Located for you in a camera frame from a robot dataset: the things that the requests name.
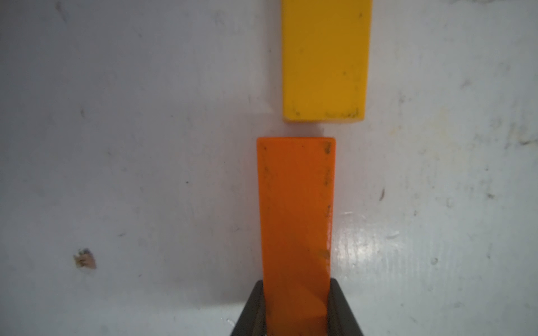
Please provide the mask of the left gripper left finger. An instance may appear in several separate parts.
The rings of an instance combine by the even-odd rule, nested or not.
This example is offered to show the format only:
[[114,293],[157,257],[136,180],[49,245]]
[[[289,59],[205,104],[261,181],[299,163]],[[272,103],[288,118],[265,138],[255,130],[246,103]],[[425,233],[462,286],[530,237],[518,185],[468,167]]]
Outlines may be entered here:
[[263,281],[254,285],[252,292],[231,332],[231,336],[265,336],[266,306]]

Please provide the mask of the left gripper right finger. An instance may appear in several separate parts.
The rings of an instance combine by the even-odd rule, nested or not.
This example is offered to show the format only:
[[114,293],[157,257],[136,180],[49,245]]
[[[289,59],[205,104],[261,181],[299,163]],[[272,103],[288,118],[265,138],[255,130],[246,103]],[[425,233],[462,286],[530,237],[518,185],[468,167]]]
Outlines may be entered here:
[[330,280],[327,329],[328,336],[364,336],[335,278]]

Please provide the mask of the orange vertical block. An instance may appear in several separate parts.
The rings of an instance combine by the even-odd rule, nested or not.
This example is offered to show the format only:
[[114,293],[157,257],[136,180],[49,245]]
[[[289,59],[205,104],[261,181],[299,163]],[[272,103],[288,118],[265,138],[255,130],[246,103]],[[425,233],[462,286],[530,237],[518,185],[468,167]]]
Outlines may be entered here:
[[326,335],[336,141],[257,140],[268,335]]

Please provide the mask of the yellow-orange block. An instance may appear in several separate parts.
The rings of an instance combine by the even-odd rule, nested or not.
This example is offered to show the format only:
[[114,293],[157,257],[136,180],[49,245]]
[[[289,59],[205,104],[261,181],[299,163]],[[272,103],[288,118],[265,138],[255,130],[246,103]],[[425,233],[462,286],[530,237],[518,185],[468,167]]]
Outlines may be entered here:
[[364,119],[372,1],[281,2],[283,117]]

